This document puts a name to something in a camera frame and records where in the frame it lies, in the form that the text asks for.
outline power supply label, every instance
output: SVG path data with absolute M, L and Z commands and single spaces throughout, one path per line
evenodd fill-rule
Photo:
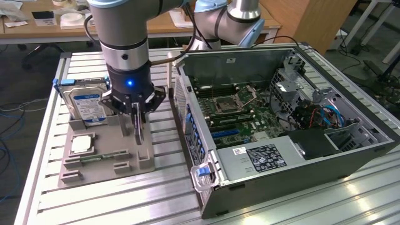
M 275 144 L 247 149 L 247 152 L 259 173 L 287 166 L 286 160 L 283 159 Z

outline blue pcie slot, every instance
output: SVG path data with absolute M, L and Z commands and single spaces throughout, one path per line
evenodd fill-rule
M 211 134 L 212 138 L 227 137 L 239 134 L 239 130 L 220 131 Z

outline hard drive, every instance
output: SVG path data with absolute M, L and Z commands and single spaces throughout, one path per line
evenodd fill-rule
M 83 120 L 88 127 L 108 124 L 107 116 L 112 115 L 112 110 L 99 104 L 102 95 L 108 90 L 106 78 L 64 79 L 55 87 L 66 101 L 74 120 Z

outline metal workbench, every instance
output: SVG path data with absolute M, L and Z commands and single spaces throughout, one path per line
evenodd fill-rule
M 160 60 L 178 49 L 151 50 Z M 400 122 L 316 53 L 310 55 L 344 87 L 400 133 Z M 307 69 L 319 87 L 327 85 Z M 151 69 L 156 85 L 167 84 L 167 67 Z M 56 78 L 107 75 L 100 52 L 74 53 L 60 59 Z M 350 177 L 287 195 L 214 219 L 200 209 L 168 101 L 150 115 L 156 171 L 83 187 L 59 189 L 63 146 L 70 112 L 51 92 L 16 224 L 400 224 L 400 150 L 371 161 Z

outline robotic arm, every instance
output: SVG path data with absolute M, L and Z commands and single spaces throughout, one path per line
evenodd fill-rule
M 108 67 L 111 90 L 102 104 L 127 114 L 135 124 L 138 144 L 143 143 L 146 113 L 155 111 L 166 98 L 164 87 L 151 82 L 147 21 L 190 0 L 88 0 Z M 220 39 L 250 47 L 260 34 L 259 0 L 198 0 L 196 40 L 192 49 L 220 48 Z

